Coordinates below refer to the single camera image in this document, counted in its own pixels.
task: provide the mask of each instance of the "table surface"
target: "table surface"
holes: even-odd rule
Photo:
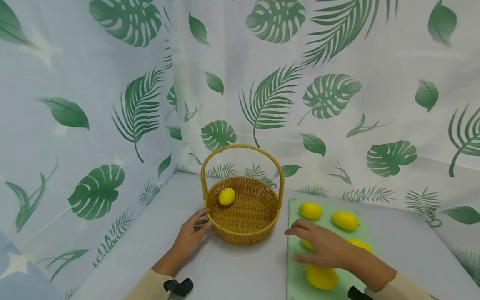
[[[207,179],[209,185],[215,181]],[[285,190],[277,224],[260,244],[239,248],[209,234],[177,276],[179,281],[189,277],[195,285],[187,299],[285,300],[288,258],[283,233],[291,197],[319,200]],[[480,288],[419,215],[334,198],[321,201],[359,211],[372,230],[379,257],[441,300],[480,299]],[[120,300],[169,249],[180,225],[202,206],[200,178],[175,174],[72,300]]]

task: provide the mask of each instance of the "black strap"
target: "black strap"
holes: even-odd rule
[[[165,281],[163,287],[167,292],[171,292],[180,297],[186,297],[193,289],[193,282],[190,278],[185,279],[182,283],[172,279]]]

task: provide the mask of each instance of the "finger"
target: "finger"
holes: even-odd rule
[[[302,264],[315,264],[315,256],[312,254],[296,254],[293,256],[293,261]]]
[[[317,225],[303,219],[298,219],[297,221],[293,222],[292,228],[298,227],[298,228],[303,228],[305,230],[312,230],[316,227]]]
[[[301,239],[310,241],[310,232],[299,227],[287,229],[287,231],[285,231],[285,235],[295,235]]]
[[[202,225],[202,224],[205,224],[206,222],[208,222],[208,220],[204,220],[204,219],[198,219],[195,221],[195,225]]]
[[[187,220],[187,223],[191,223],[192,225],[195,224],[195,222],[200,219],[201,217],[205,216],[208,212],[210,211],[210,209],[208,208],[203,208],[199,211],[197,211],[196,213],[193,214],[193,216],[191,216],[188,220]]]
[[[210,231],[211,228],[212,221],[208,221],[198,231],[195,232],[195,235],[197,235],[198,239],[201,240],[205,236],[205,234]]]

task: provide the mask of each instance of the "curtain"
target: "curtain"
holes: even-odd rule
[[[480,285],[478,12],[468,0],[174,1],[182,168],[255,145],[287,188],[421,214]],[[248,150],[218,154],[207,174],[276,185]]]

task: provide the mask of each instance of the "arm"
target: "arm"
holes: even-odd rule
[[[294,261],[345,269],[367,286],[366,294],[373,300],[438,300],[380,258],[324,227],[299,219],[285,234],[305,239],[314,248],[313,254],[296,254]]]
[[[211,221],[200,219],[208,211],[199,210],[183,223],[170,250],[145,273],[123,300],[168,299],[170,294],[163,288],[163,283],[173,279],[181,265],[195,251],[212,227]]]

